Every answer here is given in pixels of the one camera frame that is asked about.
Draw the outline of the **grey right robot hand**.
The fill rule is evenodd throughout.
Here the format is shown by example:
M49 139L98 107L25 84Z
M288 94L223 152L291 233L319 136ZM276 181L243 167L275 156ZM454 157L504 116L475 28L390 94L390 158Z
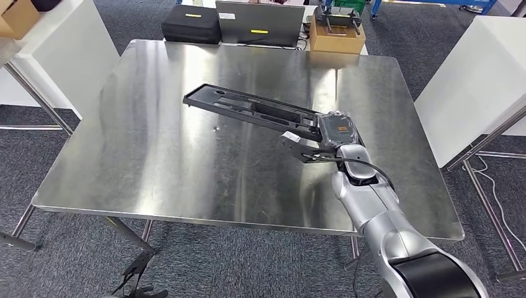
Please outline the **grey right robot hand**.
M336 149L344 144L363 145L359 131L349 113L329 111L316 114L318 128L321 134L321 147Z

